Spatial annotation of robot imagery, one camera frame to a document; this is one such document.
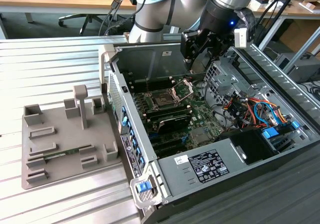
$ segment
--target motherboard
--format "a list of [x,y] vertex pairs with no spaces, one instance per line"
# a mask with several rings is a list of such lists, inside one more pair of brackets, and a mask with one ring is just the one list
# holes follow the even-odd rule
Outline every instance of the motherboard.
[[131,83],[132,98],[158,157],[214,142],[224,128],[186,78]]

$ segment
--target workbench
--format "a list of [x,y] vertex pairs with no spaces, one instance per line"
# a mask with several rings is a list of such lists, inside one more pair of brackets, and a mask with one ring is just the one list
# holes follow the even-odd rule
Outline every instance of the workbench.
[[[62,13],[62,14],[107,14],[113,0],[0,0],[0,13],[26,13],[28,22],[32,21],[30,13]],[[285,19],[318,19],[319,14],[313,14],[299,5],[299,1],[293,0],[293,5],[287,7],[280,18],[275,22],[270,32],[260,44],[260,49],[264,49]],[[129,0],[123,0],[118,14],[132,14],[136,6]],[[264,12],[264,8],[254,11],[259,18]],[[177,33],[179,28],[172,27],[170,33]],[[6,39],[6,31],[0,20],[0,39]]]
[[[30,13],[106,15],[112,2],[113,0],[0,0],[0,13],[26,13],[28,22],[32,22]],[[117,13],[132,14],[135,10],[136,6],[130,0],[123,0]],[[0,20],[0,39],[5,38],[7,35]]]
[[[89,98],[100,95],[98,46],[125,42],[124,36],[0,41],[0,222],[140,223],[122,162],[29,190],[21,187],[23,106],[62,107],[63,99],[73,97],[74,85],[86,84]],[[320,145],[163,224],[319,223],[319,183]]]

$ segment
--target green circuit board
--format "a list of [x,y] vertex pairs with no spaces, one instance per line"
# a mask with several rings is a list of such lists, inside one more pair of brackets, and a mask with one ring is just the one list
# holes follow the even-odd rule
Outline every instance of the green circuit board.
[[[224,130],[213,116],[212,110],[203,100],[199,90],[194,86],[192,86],[192,90],[192,94],[181,100],[190,93],[189,87],[184,84],[176,86],[175,92],[181,100],[180,102],[173,98],[171,88],[132,95],[154,151],[161,158],[210,144]],[[187,126],[168,133],[159,134],[157,132],[159,122],[173,118],[175,115],[179,117],[185,114],[181,114],[181,111],[170,112],[156,121],[147,119],[145,116],[145,113],[156,113],[159,110],[171,110],[174,107],[186,106],[189,106],[187,115],[191,116],[190,122]]]

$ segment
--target cardboard box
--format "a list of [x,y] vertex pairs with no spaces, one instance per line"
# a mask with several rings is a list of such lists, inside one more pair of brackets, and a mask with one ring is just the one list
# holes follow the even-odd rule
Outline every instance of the cardboard box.
[[306,2],[303,1],[302,4],[306,7],[309,8],[311,10],[320,10],[320,1],[310,1],[310,2]]

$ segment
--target chair wheel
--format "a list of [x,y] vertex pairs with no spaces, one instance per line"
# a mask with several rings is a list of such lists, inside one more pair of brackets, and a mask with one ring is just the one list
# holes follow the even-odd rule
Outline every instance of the chair wheel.
[[58,24],[59,24],[59,26],[62,27],[62,28],[65,26],[63,20],[60,20],[60,21],[58,22]]

